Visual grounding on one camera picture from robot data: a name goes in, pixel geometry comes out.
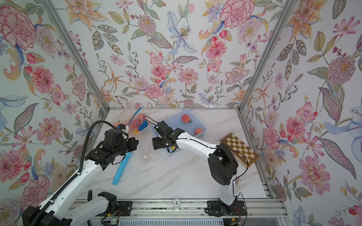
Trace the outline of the pink peach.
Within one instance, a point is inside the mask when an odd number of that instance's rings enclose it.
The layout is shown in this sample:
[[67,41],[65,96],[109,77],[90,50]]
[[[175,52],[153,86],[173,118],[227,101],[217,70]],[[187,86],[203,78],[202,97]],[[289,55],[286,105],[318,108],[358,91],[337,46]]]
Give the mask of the pink peach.
[[189,115],[183,115],[182,116],[182,122],[183,123],[191,123],[191,118]]

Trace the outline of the clear pink bag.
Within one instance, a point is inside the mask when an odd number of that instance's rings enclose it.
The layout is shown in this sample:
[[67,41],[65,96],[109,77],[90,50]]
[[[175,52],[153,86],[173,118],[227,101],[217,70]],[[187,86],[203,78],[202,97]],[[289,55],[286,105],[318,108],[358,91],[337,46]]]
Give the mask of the clear pink bag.
[[145,166],[155,162],[156,150],[154,150],[153,148],[153,135],[150,132],[142,131],[135,135],[135,138],[139,141],[137,151],[139,153],[142,164]]

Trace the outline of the clear blue-zipper zip bag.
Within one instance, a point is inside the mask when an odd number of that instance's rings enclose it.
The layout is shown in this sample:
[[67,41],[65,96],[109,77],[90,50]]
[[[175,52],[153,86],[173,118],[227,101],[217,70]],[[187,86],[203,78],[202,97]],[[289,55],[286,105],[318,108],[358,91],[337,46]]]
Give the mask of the clear blue-zipper zip bag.
[[140,107],[130,118],[128,122],[129,135],[137,135],[145,130],[149,123],[144,119],[146,116],[143,107]]

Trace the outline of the clear pink-zipper zip bag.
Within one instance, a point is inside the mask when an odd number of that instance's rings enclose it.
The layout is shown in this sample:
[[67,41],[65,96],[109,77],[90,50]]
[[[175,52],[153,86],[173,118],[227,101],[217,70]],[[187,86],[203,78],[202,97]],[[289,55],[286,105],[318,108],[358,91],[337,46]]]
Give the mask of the clear pink-zipper zip bag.
[[133,117],[134,111],[134,105],[132,103],[129,103],[113,120],[112,124],[117,127],[119,124],[124,124],[126,126],[129,125],[130,120]]

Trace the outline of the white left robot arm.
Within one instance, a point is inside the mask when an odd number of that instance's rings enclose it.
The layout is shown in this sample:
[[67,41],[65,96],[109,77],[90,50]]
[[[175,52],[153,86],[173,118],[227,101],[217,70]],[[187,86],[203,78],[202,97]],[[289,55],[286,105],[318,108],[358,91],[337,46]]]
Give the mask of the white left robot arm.
[[22,220],[25,226],[80,226],[91,218],[110,216],[121,210],[117,196],[101,192],[87,203],[71,209],[72,204],[87,186],[103,172],[117,156],[137,149],[138,140],[128,136],[129,127],[123,124],[105,132],[104,141],[90,151],[83,165],[51,197],[38,207],[28,207]]

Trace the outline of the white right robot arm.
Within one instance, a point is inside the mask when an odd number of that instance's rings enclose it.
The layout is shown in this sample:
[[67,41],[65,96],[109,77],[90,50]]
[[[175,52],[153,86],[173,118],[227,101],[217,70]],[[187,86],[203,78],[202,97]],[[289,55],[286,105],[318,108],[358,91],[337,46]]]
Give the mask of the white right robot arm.
[[227,211],[231,211],[237,203],[233,180],[236,178],[239,164],[228,146],[224,143],[207,143],[180,128],[174,130],[165,121],[157,123],[154,129],[158,133],[158,137],[152,139],[155,150],[175,147],[177,150],[187,150],[207,159],[210,174],[220,185],[221,205]]

